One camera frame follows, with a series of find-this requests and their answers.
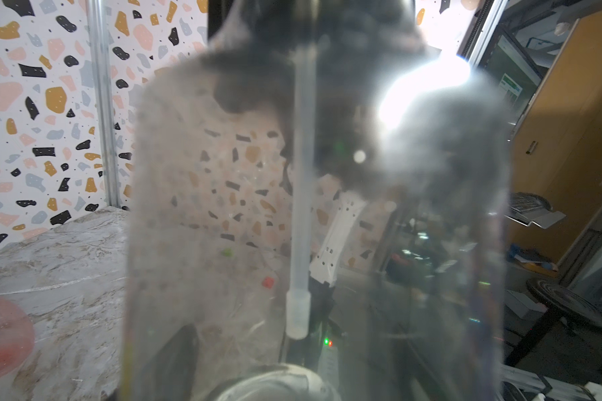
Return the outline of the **dark smoky spray bottle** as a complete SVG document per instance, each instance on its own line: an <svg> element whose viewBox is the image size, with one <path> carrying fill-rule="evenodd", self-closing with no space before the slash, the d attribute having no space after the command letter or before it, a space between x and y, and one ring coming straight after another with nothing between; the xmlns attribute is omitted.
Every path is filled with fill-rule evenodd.
<svg viewBox="0 0 602 401"><path fill-rule="evenodd" d="M117 400L497 400L507 112L413 1L237 1L140 92Z"/></svg>

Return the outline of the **pink transparent spray bottle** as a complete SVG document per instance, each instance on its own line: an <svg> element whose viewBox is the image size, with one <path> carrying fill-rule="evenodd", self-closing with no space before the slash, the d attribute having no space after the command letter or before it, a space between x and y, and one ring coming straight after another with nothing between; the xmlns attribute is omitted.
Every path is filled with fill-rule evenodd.
<svg viewBox="0 0 602 401"><path fill-rule="evenodd" d="M25 311L0 297L0 379L18 368L33 351L35 332Z"/></svg>

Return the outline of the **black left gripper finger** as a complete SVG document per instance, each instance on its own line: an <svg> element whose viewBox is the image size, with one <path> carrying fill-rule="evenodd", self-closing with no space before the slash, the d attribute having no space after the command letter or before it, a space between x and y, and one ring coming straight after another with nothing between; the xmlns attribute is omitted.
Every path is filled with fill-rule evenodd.
<svg viewBox="0 0 602 401"><path fill-rule="evenodd" d="M130 400L190 400L198 354L197 329L187 324L140 369Z"/></svg>

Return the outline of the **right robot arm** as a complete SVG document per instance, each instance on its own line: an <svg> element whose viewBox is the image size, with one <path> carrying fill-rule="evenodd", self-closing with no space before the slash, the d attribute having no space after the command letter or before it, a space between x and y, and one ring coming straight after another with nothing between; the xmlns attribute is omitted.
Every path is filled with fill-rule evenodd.
<svg viewBox="0 0 602 401"><path fill-rule="evenodd" d="M317 373L338 367L334 339L339 337L339 327L329 315L335 304L333 294L349 234L366 206L367 201L353 191L339 196L334 219L309 265L309 334L302 340L285 339L279 353L281 362L297 364Z"/></svg>

